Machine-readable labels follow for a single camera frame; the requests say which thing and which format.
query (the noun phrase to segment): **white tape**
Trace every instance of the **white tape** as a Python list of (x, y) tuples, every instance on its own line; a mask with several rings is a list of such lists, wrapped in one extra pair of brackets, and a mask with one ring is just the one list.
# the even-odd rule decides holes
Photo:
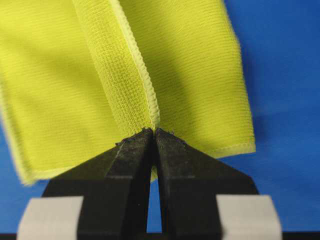
[(281, 240), (282, 228), (268, 195), (216, 196), (223, 240)]
[(20, 220), (17, 240), (77, 240), (83, 196), (32, 198)]

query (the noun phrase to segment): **towel fold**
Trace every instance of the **towel fold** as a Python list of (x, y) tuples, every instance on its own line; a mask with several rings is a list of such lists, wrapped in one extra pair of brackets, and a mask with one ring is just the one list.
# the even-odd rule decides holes
[(1, 115), (24, 184), (143, 127), (216, 158), (255, 151), (222, 0), (4, 1), (0, 32)]

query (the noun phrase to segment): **fabric texture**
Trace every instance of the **fabric texture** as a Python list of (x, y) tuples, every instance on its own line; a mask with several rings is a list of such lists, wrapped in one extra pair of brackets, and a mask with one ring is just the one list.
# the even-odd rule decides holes
[(1, 115), (24, 184), (143, 127), (216, 158), (255, 151), (222, 0), (3, 1), (0, 32)]

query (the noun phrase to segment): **blue surface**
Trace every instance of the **blue surface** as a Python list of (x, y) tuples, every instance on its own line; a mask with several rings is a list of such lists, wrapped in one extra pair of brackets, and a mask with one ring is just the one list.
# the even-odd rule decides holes
[[(320, 231), (320, 1), (226, 0), (242, 48), (256, 153), (223, 162), (272, 196), (285, 231)], [(15, 232), (47, 182), (20, 185), (0, 136), (0, 233)], [(157, 182), (148, 230), (161, 230)]]

